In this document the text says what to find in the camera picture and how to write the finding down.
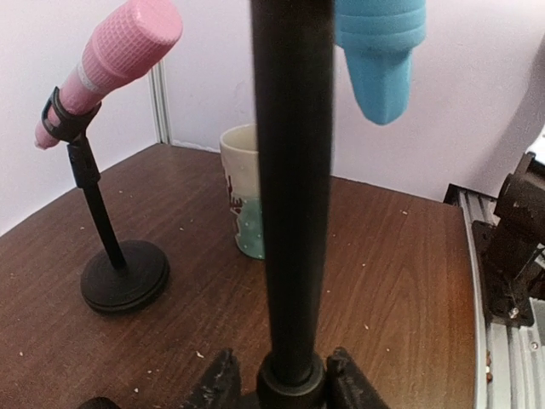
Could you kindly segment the short stand with clip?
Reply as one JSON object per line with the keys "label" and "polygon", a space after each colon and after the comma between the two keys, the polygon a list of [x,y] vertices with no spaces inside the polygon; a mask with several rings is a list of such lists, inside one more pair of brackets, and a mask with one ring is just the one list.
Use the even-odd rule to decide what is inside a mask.
{"label": "short stand with clip", "polygon": [[128,314],[154,302],[165,290],[170,265],[165,253],[144,240],[118,241],[104,204],[100,172],[86,136],[100,106],[75,115],[61,103],[54,88],[42,111],[42,125],[49,135],[67,144],[76,185],[83,191],[104,250],[85,266],[80,279],[83,300],[99,314]]}

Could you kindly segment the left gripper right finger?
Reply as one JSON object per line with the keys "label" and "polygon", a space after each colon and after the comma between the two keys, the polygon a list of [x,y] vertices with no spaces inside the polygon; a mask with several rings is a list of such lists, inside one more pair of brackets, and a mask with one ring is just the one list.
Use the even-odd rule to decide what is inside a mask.
{"label": "left gripper right finger", "polygon": [[353,357],[336,348],[326,361],[327,407],[333,409],[387,409]]}

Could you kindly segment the pink toy microphone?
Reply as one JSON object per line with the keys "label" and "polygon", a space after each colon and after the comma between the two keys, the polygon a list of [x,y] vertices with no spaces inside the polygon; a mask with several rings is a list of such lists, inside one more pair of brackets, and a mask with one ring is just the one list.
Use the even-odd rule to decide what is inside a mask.
{"label": "pink toy microphone", "polygon": [[93,30],[60,86],[60,104],[72,115],[87,114],[113,90],[147,74],[181,34],[181,15],[171,1],[123,3]]}

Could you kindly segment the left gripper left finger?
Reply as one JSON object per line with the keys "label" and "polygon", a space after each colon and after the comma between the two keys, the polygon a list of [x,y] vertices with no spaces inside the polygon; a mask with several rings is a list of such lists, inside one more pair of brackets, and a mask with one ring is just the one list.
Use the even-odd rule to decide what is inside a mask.
{"label": "left gripper left finger", "polygon": [[187,408],[235,409],[241,400],[241,375],[232,349],[223,349],[186,399]]}

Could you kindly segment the short stand with taped base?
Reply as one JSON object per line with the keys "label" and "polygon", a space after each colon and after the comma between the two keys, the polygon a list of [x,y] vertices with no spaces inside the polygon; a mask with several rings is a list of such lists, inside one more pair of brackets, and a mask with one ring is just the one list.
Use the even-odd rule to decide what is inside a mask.
{"label": "short stand with taped base", "polygon": [[267,303],[272,349],[262,408],[320,408],[315,350],[330,198],[333,4],[250,5]]}

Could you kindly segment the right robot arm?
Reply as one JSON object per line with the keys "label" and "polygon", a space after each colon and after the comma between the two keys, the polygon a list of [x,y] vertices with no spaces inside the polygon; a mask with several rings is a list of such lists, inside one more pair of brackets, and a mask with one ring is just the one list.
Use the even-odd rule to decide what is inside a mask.
{"label": "right robot arm", "polygon": [[481,231],[480,267],[484,273],[488,315],[511,326],[531,326],[535,319],[530,295],[544,270],[536,259],[544,251],[544,132],[531,143],[514,172],[507,175],[496,201],[492,227]]}

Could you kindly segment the blue toy microphone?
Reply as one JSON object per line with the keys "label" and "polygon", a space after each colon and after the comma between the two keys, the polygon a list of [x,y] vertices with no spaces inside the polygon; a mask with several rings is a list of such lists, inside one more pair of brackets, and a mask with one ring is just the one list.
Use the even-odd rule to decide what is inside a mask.
{"label": "blue toy microphone", "polygon": [[336,44],[360,110],[374,124],[392,123],[410,99],[412,51],[426,36],[426,3],[341,0],[334,13]]}

